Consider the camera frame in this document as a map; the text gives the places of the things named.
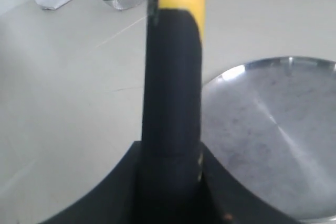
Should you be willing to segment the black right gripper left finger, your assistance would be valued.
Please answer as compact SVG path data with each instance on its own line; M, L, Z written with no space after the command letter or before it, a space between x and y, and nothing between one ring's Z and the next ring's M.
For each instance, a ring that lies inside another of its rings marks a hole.
M140 142L135 141L116 167L90 192L43 223L135 223L135 176Z

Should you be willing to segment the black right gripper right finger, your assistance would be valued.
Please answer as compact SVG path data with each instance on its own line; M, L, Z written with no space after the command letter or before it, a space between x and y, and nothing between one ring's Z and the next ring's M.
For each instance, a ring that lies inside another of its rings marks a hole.
M219 223L299 223L244 187L203 147L203 178Z

